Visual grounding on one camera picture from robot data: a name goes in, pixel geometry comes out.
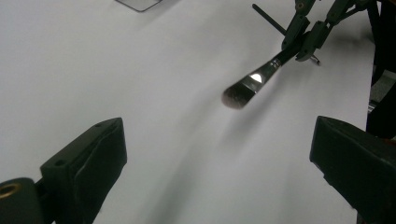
white surface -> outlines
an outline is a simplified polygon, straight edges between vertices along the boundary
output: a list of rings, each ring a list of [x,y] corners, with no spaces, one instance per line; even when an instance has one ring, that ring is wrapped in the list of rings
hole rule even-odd
[[[323,20],[332,1],[309,18]],[[336,26],[321,67],[289,62],[241,111],[222,92],[279,52],[292,1],[0,2],[0,181],[93,124],[122,117],[129,161],[100,223],[354,223],[308,159],[318,115],[364,128],[373,45],[365,12]]]

black mechanical part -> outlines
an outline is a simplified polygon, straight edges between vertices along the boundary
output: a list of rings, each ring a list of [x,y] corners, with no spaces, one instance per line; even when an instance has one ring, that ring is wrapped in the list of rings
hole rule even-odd
[[[368,223],[396,223],[396,147],[337,119],[318,117],[310,160]]]
[[[43,178],[36,184],[16,179],[0,185],[0,189],[9,183],[21,186],[0,198],[0,211],[7,208],[0,216],[6,221],[0,223],[93,223],[126,162],[122,119],[97,123],[46,161],[40,167]],[[15,219],[30,213],[35,219]]]

tabletop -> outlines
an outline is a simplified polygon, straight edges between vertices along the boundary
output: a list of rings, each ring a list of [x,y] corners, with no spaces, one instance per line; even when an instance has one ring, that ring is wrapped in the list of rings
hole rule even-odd
[[[332,1],[308,19],[324,20]],[[309,161],[317,116],[365,127],[374,45],[360,12],[335,26],[321,66],[283,66],[242,110],[223,91],[280,51],[286,0],[0,3],[0,182],[27,176],[105,119],[128,163],[94,223],[355,223]]]

white table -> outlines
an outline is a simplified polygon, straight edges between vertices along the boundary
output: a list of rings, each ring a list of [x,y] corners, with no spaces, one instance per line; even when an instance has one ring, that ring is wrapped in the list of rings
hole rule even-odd
[[[367,14],[290,61],[243,110],[222,92],[280,51],[293,1],[0,2],[0,182],[28,176],[93,124],[124,121],[128,163],[100,223],[355,223],[309,161],[318,115],[365,127],[374,46]],[[309,15],[324,20],[332,1]]]

